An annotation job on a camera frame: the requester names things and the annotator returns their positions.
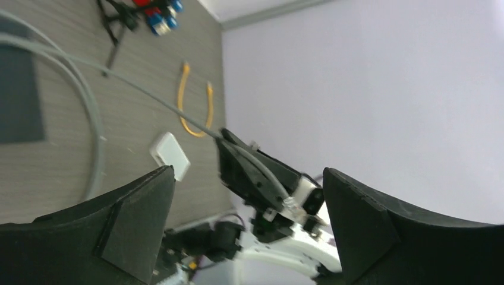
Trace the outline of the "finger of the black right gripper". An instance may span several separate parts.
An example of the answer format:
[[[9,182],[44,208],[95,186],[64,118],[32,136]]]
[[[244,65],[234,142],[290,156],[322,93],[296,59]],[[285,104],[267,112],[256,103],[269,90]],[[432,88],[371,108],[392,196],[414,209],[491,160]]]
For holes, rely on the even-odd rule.
[[[215,139],[220,179],[255,209],[282,211],[283,201],[294,195],[302,181],[315,185],[313,178],[261,150],[253,150],[230,130],[221,128],[220,134]]]

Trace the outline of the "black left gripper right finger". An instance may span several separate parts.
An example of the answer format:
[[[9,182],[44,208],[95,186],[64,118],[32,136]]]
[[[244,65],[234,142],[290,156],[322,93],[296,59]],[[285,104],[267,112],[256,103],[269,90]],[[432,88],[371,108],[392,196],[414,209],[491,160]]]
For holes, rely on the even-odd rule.
[[[346,284],[502,284],[503,226],[421,208],[333,168],[323,192]]]

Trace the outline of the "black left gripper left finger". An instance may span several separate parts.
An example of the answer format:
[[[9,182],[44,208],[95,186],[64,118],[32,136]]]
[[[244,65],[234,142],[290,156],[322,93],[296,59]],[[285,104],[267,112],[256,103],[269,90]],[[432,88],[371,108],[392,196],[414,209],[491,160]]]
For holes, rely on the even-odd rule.
[[[149,284],[175,189],[162,166],[31,223],[1,225],[2,284]]]

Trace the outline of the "black network switch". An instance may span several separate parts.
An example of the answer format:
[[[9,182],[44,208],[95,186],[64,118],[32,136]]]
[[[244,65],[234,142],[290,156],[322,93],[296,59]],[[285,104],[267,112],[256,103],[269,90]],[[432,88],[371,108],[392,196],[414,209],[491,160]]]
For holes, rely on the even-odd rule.
[[[45,139],[33,55],[1,45],[1,144]]]

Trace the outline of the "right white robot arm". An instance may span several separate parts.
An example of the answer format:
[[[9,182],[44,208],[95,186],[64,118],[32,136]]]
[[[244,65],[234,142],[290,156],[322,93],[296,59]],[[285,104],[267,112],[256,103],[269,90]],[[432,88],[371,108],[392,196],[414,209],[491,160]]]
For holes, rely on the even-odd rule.
[[[300,273],[316,284],[343,284],[334,237],[319,216],[321,184],[310,175],[246,144],[228,129],[215,140],[219,174],[254,215],[245,222],[225,214],[214,221],[165,231],[153,284],[193,284],[210,266],[246,259]]]

